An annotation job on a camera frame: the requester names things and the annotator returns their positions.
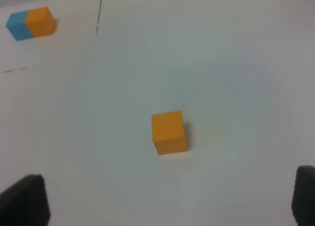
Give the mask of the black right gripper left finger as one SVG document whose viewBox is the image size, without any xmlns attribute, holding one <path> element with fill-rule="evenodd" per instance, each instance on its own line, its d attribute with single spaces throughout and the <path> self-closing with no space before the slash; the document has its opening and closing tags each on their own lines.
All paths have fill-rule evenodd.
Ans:
<svg viewBox="0 0 315 226">
<path fill-rule="evenodd" d="M 47 226 L 50 217 L 42 175 L 27 175 L 0 194 L 2 226 Z"/>
</svg>

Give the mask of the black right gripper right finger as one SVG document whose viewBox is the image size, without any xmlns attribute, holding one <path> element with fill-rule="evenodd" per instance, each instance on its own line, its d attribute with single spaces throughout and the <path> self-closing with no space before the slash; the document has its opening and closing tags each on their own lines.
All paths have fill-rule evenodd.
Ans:
<svg viewBox="0 0 315 226">
<path fill-rule="evenodd" d="M 315 167 L 299 166 L 296 170 L 291 204 L 298 226 L 315 225 Z"/>
</svg>

